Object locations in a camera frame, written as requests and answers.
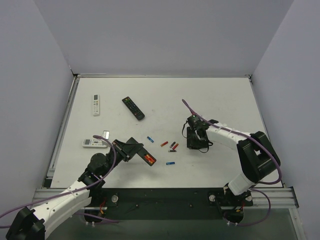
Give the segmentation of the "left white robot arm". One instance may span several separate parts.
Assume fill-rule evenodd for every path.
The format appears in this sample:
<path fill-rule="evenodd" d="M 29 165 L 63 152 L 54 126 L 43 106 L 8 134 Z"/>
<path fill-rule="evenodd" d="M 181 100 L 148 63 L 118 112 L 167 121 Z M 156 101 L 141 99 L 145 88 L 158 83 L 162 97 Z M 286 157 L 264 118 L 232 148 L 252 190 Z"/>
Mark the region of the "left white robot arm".
<path fill-rule="evenodd" d="M 108 153 L 95 153 L 80 177 L 62 193 L 42 201 L 19 207 L 12 224 L 5 235 L 7 240 L 45 240 L 51 233 L 88 205 L 101 203 L 103 194 L 100 191 L 105 184 L 104 179 L 122 161 L 128 162 L 135 155 L 143 157 L 143 143 L 130 138 L 127 142 L 107 139 L 98 136 L 110 146 Z"/>

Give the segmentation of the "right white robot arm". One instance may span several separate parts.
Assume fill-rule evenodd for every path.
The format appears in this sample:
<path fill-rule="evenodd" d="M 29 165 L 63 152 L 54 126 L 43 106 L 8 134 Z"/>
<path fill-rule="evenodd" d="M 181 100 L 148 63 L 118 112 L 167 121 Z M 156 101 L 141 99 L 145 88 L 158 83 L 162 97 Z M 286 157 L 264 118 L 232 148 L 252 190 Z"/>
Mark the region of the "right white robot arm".
<path fill-rule="evenodd" d="M 203 120 L 193 114 L 185 122 L 186 144 L 191 150 L 209 149 L 213 143 L 219 143 L 237 152 L 241 172 L 224 187 L 225 194 L 240 196 L 250 187 L 261 184 L 262 180 L 272 172 L 278 172 L 281 181 L 281 161 L 265 133 L 257 131 L 247 133 L 234 130 L 217 120 Z"/>

